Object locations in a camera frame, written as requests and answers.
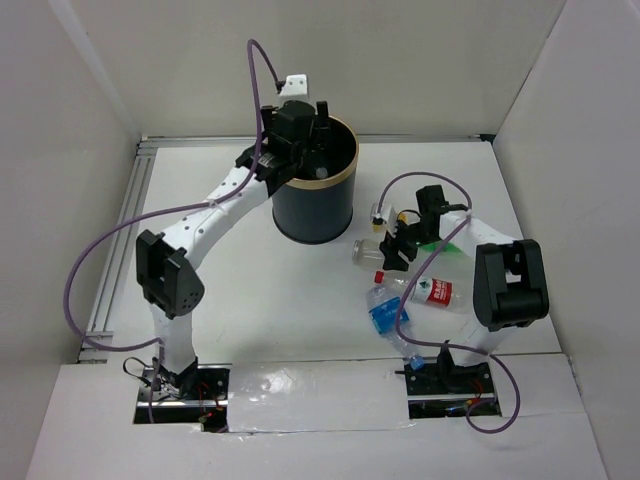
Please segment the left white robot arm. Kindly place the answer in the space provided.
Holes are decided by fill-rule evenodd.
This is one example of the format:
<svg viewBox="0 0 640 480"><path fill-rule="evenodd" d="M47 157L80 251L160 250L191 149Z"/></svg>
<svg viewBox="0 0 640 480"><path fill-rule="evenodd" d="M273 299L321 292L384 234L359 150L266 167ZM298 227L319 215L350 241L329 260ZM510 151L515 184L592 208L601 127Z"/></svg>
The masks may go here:
<svg viewBox="0 0 640 480"><path fill-rule="evenodd" d="M254 146L236 159L204 206L159 233L136 240L136 278L160 338L153 367L163 389L176 399L197 387L192 312L205 286L197 270L213 246L246 214L287 182L308 173L331 143L328 105L289 100L263 107L265 127Z"/></svg>

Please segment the clear jar silver lid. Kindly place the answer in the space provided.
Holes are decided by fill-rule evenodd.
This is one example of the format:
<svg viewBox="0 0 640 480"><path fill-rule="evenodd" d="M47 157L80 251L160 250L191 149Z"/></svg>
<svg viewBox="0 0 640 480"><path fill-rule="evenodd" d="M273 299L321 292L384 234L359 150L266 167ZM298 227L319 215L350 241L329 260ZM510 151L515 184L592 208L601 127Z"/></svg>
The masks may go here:
<svg viewBox="0 0 640 480"><path fill-rule="evenodd" d="M352 250L352 263L367 271L389 271L385 265L385 256L379 248L379 241L372 239L356 240Z"/></svg>

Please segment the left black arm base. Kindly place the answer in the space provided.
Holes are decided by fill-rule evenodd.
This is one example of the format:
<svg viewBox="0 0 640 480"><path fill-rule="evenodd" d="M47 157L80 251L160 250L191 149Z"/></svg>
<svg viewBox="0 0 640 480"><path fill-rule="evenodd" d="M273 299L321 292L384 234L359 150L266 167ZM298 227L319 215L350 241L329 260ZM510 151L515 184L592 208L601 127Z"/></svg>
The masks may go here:
<svg viewBox="0 0 640 480"><path fill-rule="evenodd" d="M133 423L197 424L203 432L227 433L230 369L226 366L198 367L194 376L175 387L161 375L153 378L153 367L130 356L123 372L137 381Z"/></svg>

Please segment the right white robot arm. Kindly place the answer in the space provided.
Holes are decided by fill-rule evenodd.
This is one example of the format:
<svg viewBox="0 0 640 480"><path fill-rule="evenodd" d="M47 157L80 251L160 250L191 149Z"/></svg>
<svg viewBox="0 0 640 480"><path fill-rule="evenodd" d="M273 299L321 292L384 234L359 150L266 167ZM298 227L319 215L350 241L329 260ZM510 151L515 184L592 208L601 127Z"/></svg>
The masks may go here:
<svg viewBox="0 0 640 480"><path fill-rule="evenodd" d="M549 312L549 297L540 245L515 239L474 219L464 204L451 204L439 185L416 192L418 220L400 218L392 207L375 205L371 216L376 231L385 233L379 244L382 270L411 276L421 267L422 245L443 249L450 243L473 261L470 281L473 315L459 336L440 348L436 379L448 392L460 391L504 339Z"/></svg>

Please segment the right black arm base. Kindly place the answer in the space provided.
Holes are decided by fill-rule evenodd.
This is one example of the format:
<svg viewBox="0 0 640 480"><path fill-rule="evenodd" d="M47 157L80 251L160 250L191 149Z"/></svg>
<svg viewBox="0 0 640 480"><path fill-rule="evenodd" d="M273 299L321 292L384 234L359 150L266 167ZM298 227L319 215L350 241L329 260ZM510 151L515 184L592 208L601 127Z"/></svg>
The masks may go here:
<svg viewBox="0 0 640 480"><path fill-rule="evenodd" d="M471 416L501 413L489 364L458 366L451 352L442 350L418 369L405 364L395 374L405 383L409 418L462 418L474 406Z"/></svg>

